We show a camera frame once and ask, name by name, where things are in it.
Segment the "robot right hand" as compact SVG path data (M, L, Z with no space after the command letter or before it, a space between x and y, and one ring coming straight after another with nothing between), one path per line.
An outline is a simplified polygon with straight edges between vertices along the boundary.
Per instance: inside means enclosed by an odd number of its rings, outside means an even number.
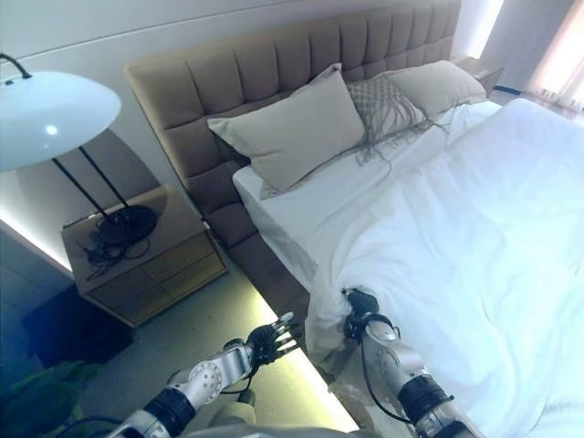
M350 305L350 312L343 326L345 337L361 342L369 323L380 320L377 299L357 288L345 288L342 294Z

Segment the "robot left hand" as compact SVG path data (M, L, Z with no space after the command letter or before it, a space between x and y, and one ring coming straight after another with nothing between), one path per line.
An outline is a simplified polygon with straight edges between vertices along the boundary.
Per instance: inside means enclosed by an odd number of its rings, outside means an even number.
M246 341L252 368L256 370L298 349L297 326L295 314L287 312L275 322L255 328Z

